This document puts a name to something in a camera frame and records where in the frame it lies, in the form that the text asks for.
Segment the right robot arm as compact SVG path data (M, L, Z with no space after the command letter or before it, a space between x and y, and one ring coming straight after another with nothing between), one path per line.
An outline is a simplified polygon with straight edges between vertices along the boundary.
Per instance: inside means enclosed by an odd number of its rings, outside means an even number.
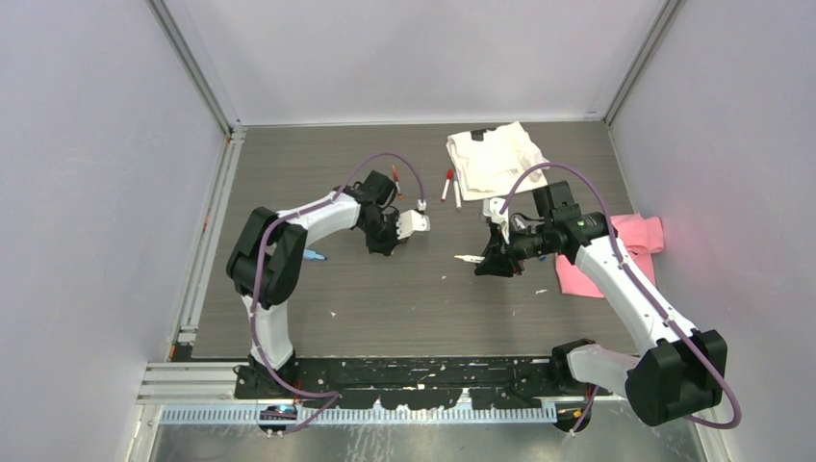
M551 352L549 380L560 393L598 386L626 398L636 416L658 426L718 406L726 397L727 343L685 319L634 263L601 212L584 214L566 182L532 193L538 216L518 227L505 199L484 200L490 238L477 275L513 277L523 261L565 257L587 276L624 323L636 354L580 339Z

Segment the white acrylic marker grey tip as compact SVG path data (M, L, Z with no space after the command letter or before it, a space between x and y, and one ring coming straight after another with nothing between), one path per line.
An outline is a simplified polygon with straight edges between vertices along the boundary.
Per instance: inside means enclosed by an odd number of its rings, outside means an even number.
M452 188L454 191L454 204L457 211L462 210L462 196L458 179L454 178L452 181Z

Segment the white pen yellow end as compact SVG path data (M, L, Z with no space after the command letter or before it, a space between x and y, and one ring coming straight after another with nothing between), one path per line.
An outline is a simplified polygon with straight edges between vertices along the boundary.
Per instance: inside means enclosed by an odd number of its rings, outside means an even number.
M479 264L484 261L484 257L478 255L455 255L454 258L472 264Z

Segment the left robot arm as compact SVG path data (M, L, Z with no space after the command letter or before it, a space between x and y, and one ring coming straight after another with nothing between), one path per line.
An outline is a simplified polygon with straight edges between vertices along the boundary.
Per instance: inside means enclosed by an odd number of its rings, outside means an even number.
M295 209L254 209L228 259L226 274L245 303L251 364L259 385L274 398L294 388L288 299L297 285L306 247L336 232L359 229L371 254L389 256L400 243L395 182L371 171L362 182L336 188Z

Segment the white red marker pen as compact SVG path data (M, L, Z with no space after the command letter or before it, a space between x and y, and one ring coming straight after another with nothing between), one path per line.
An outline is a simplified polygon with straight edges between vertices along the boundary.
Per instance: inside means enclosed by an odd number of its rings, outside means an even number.
M442 191L442 194L441 194L441 202L446 202L447 194L448 194L448 190L449 190L449 185L450 185L450 179L448 178L448 179L446 179L444 187L443 187L443 191Z

